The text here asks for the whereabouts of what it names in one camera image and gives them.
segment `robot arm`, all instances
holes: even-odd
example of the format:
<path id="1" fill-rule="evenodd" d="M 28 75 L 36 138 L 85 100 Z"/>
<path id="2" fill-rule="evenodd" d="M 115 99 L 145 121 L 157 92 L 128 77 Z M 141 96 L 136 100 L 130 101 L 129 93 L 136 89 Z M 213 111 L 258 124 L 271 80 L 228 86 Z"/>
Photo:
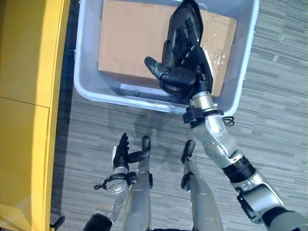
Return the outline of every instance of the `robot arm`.
<path id="1" fill-rule="evenodd" d="M 235 138 L 226 131 L 222 114 L 210 93 L 202 91 L 192 97 L 183 119 L 190 123 L 206 154 L 230 179 L 244 212 L 252 222 L 264 223 L 269 231 L 307 230 L 307 219 L 285 209 L 275 189 L 243 155 Z"/>

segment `black joint ring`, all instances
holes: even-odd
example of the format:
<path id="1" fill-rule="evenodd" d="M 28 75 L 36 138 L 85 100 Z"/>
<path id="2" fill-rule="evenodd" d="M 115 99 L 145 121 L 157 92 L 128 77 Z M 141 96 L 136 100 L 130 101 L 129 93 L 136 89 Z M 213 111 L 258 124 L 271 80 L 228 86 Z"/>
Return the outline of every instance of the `black joint ring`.
<path id="1" fill-rule="evenodd" d="M 211 111 L 207 111 L 207 112 L 203 112 L 203 116 L 204 118 L 207 117 L 207 116 L 211 116 L 211 115 L 224 115 L 223 111 L 222 110 L 211 110 Z"/>

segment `brown cardboard box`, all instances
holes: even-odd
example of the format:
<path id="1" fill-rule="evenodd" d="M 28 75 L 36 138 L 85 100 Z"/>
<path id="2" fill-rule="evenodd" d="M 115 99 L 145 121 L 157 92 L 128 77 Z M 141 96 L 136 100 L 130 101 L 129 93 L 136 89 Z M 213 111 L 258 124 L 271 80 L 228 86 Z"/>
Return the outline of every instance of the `brown cardboard box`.
<path id="1" fill-rule="evenodd" d="M 121 82 L 158 88 L 143 60 L 161 61 L 169 20 L 176 7 L 108 0 L 103 5 L 98 69 Z M 236 28 L 235 19 L 201 10 L 207 49 L 214 71 L 213 96 L 219 96 Z"/>

